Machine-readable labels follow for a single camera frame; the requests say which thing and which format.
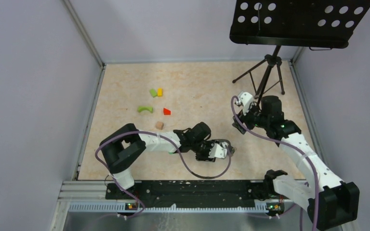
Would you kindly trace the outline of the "natural wooden cube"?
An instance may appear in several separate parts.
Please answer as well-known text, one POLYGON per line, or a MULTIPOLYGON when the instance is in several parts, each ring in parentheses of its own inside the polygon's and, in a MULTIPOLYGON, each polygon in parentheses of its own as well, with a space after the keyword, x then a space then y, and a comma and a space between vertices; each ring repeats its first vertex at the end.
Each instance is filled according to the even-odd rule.
POLYGON ((155 128, 158 129, 158 130, 163 130, 164 128, 164 123, 161 122, 161 121, 158 121, 156 124, 155 124, 155 128))

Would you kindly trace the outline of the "black music stand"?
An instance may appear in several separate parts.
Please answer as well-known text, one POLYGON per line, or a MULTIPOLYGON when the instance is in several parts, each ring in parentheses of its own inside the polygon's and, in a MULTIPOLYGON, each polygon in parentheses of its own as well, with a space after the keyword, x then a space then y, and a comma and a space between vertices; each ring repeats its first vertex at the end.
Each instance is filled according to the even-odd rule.
POLYGON ((238 0, 229 38, 236 44, 344 49, 370 0, 238 0))

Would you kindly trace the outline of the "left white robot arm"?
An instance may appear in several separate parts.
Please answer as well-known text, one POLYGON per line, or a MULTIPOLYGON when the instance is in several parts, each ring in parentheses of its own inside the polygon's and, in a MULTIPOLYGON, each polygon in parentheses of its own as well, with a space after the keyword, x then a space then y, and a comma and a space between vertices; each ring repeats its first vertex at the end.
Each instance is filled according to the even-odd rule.
POLYGON ((133 123, 121 127, 100 142, 106 166, 118 183, 117 193, 124 199, 135 193, 130 166, 143 152, 187 153, 193 151, 196 160, 214 162, 227 156, 227 144, 211 140, 211 129, 204 122, 193 128, 154 133, 140 132, 133 123))

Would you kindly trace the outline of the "light green flat block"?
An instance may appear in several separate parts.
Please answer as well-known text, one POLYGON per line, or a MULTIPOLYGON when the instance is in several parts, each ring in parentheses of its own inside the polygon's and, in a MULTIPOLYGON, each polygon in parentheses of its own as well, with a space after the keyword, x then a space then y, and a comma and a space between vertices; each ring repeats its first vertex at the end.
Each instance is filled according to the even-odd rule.
POLYGON ((158 92, 155 89, 150 89, 149 93, 153 98, 158 96, 158 92))

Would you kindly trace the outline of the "green arch block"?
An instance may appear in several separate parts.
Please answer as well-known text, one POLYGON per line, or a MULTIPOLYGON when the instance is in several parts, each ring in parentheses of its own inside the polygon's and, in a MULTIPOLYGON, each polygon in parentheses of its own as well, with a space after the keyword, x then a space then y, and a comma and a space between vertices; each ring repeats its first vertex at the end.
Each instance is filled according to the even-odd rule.
POLYGON ((154 108, 152 106, 139 106, 137 108, 138 113, 145 112, 145 111, 153 113, 154 108))

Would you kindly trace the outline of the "red block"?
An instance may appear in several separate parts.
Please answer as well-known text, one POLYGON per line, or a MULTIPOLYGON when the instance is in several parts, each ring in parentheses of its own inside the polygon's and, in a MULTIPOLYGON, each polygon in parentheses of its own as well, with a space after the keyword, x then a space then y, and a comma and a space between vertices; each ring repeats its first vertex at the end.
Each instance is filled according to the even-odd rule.
POLYGON ((165 116, 170 116, 172 114, 171 110, 167 109, 167 108, 163 108, 163 114, 165 116))

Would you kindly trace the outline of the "yellow block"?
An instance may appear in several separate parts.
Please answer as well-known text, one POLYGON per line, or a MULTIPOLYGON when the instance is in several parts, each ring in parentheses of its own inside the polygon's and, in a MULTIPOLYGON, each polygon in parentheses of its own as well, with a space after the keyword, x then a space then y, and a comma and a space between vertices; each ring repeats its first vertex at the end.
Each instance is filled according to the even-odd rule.
POLYGON ((161 97, 163 95, 163 90, 162 90, 162 88, 158 88, 157 89, 157 96, 158 97, 161 97))

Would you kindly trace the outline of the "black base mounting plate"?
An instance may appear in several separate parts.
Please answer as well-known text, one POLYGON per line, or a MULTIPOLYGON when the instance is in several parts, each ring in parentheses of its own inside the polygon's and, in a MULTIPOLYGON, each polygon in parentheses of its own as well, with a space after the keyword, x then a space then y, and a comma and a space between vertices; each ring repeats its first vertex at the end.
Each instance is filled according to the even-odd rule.
POLYGON ((107 200, 141 200, 146 208, 265 208, 284 209, 285 196, 270 193, 259 180, 143 180, 127 192, 114 183, 107 184, 107 200))

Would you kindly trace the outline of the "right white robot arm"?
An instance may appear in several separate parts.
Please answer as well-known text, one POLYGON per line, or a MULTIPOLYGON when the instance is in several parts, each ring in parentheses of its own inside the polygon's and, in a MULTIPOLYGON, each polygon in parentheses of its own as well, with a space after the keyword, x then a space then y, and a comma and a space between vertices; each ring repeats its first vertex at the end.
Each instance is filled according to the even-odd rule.
POLYGON ((277 96, 265 96, 257 105, 252 95, 241 92, 232 97, 231 109, 234 127, 242 134, 249 132, 276 143, 307 181, 307 184, 299 183, 282 170, 269 170, 263 185, 267 197, 282 195, 292 200, 302 212, 307 212, 314 231, 325 231, 357 219, 359 188, 326 166, 298 126, 285 119, 277 96))

